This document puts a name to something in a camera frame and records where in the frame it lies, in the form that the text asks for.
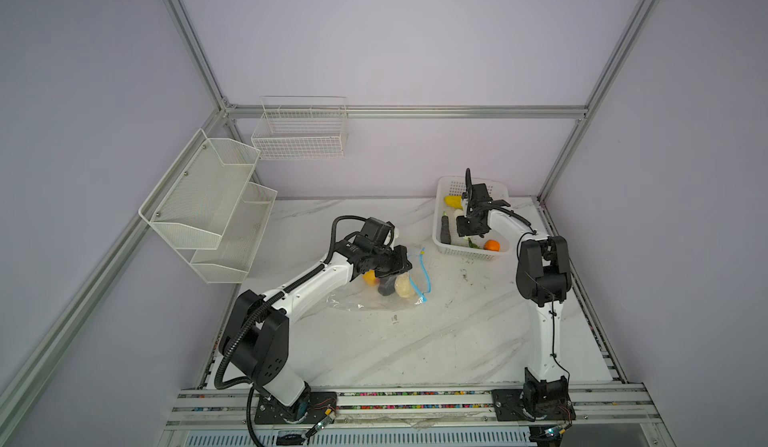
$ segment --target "gray marble vein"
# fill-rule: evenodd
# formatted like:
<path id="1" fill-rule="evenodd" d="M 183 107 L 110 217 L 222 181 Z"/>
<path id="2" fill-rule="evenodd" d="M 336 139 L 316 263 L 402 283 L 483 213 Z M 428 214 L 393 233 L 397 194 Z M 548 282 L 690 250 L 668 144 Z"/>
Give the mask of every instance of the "gray marble vein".
<path id="1" fill-rule="evenodd" d="M 243 289 L 260 293 L 325 256 L 339 215 L 392 221 L 398 241 L 425 250 L 432 293 L 422 305 L 388 310 L 313 307 L 291 327 L 289 363 L 315 386 L 462 385 L 521 382 L 531 354 L 528 307 L 514 284 L 514 254 L 492 261 L 441 254 L 432 242 L 433 199 L 278 200 Z M 539 232 L 530 197 L 509 200 Z M 357 230 L 340 222 L 339 236 Z M 350 284 L 338 298 L 360 287 Z M 608 368 L 578 301 L 562 319 L 562 364 L 577 382 L 608 382 Z M 226 378 L 239 375 L 230 366 Z"/>

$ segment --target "black mounting plate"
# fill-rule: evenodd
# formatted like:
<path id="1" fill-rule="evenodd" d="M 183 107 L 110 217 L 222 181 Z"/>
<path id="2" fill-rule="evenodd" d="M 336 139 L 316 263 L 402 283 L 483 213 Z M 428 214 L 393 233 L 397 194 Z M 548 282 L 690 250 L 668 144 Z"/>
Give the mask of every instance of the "black mounting plate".
<path id="1" fill-rule="evenodd" d="M 274 397 L 270 400 L 266 400 L 264 397 L 259 397 L 259 404 L 255 408 L 256 418 L 254 423 L 256 425 L 294 425 L 289 424 L 280 415 L 280 409 L 275 404 L 279 402 Z M 326 417 L 326 410 L 328 408 L 336 410 L 336 393 L 335 392 L 312 392 L 310 393 L 310 407 L 306 410 L 306 415 L 301 420 L 300 424 L 316 424 Z"/>
<path id="2" fill-rule="evenodd" d="M 496 420 L 499 422 L 511 422 L 511 421 L 527 421 L 531 422 L 530 416 L 524 412 L 522 401 L 522 389 L 495 389 L 491 391 L 491 397 L 493 398 L 493 408 L 496 411 Z M 576 412 L 574 411 L 571 398 L 568 397 L 565 404 L 561 405 L 563 408 L 567 408 L 571 414 L 571 420 L 576 418 Z M 568 420 L 568 415 L 560 409 L 560 406 L 555 405 L 550 409 L 544 409 L 535 413 L 536 419 L 542 422 L 551 420 Z"/>

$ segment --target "wire basket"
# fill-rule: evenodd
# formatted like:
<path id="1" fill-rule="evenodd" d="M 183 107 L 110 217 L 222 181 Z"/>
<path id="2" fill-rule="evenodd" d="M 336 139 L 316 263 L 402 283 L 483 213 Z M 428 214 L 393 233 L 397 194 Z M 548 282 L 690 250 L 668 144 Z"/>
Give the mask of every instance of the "wire basket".
<path id="1" fill-rule="evenodd" d="M 344 158 L 343 96 L 263 96 L 264 114 L 251 137 L 264 160 Z"/>
<path id="2" fill-rule="evenodd" d="M 200 145 L 168 193 L 157 202 L 161 181 L 139 215 L 206 283 L 240 283 L 254 262 L 277 192 L 250 181 L 258 149 L 208 138 L 202 130 L 193 142 Z"/>
<path id="3" fill-rule="evenodd" d="M 495 200 L 508 200 L 509 193 L 507 187 L 501 182 L 494 182 L 493 180 L 474 179 L 472 183 L 485 183 L 488 188 L 488 195 L 492 196 Z M 432 241 L 437 245 L 437 248 L 442 253 L 450 253 L 452 255 L 461 255 L 464 257 L 471 257 L 473 259 L 481 260 L 494 260 L 500 256 L 505 255 L 509 251 L 509 242 L 501 234 L 490 231 L 485 234 L 482 239 L 480 237 L 473 237 L 472 241 L 482 247 L 482 244 L 487 241 L 497 241 L 501 248 L 498 252 L 494 250 L 485 249 L 473 249 L 469 246 L 469 241 L 458 236 L 456 232 L 456 218 L 453 213 L 456 209 L 446 204 L 446 197 L 449 195 L 462 195 L 467 191 L 466 181 L 463 176 L 444 176 L 441 177 L 437 183 L 437 199 L 435 202 L 435 219 L 432 222 Z M 441 243 L 440 227 L 442 213 L 448 214 L 448 229 L 451 232 L 451 243 Z"/>

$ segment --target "marble surface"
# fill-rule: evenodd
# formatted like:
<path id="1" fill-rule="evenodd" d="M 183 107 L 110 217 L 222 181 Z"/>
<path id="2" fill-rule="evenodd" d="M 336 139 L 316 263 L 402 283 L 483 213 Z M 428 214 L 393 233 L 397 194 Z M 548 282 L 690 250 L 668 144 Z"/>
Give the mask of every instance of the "marble surface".
<path id="1" fill-rule="evenodd" d="M 514 252 L 492 261 L 441 254 L 432 241 L 435 199 L 278 200 L 243 290 L 261 293 L 325 255 L 340 215 L 393 222 L 402 245 L 425 249 L 432 293 L 422 305 L 347 311 L 322 300 L 291 327 L 289 364 L 312 386 L 464 385 L 522 382 L 531 355 L 526 302 L 514 284 Z M 512 208 L 545 232 L 529 197 Z M 339 238 L 359 228 L 339 223 Z M 342 297 L 349 291 L 336 292 Z M 565 302 L 562 365 L 572 382 L 611 376 L 576 298 Z M 213 372 L 220 361 L 216 354 Z M 232 365 L 226 379 L 241 375 Z M 208 385 L 213 388 L 213 375 Z"/>

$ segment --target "two-tier mesh shelf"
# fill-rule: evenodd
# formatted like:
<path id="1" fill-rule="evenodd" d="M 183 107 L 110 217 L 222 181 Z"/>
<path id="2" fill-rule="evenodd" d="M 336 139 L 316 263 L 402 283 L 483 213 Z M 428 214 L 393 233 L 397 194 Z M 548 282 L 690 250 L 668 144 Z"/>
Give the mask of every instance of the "two-tier mesh shelf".
<path id="1" fill-rule="evenodd" d="M 347 138 L 343 96 L 263 96 L 254 147 L 264 160 L 344 158 Z"/>
<path id="2" fill-rule="evenodd" d="M 232 139 L 201 142 L 165 197 L 157 189 L 139 215 L 207 283 L 240 283 L 248 275 L 277 192 L 251 181 L 259 150 Z"/>

